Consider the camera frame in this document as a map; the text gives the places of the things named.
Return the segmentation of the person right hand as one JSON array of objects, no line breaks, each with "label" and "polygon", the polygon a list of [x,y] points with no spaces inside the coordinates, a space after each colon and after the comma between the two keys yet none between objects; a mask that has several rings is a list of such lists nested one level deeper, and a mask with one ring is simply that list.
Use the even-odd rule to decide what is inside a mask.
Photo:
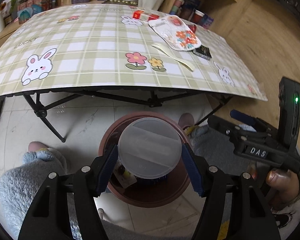
[{"label": "person right hand", "polygon": [[290,170],[287,172],[279,169],[271,170],[267,174],[266,184],[270,186],[267,200],[274,210],[283,209],[299,195],[298,175]]}]

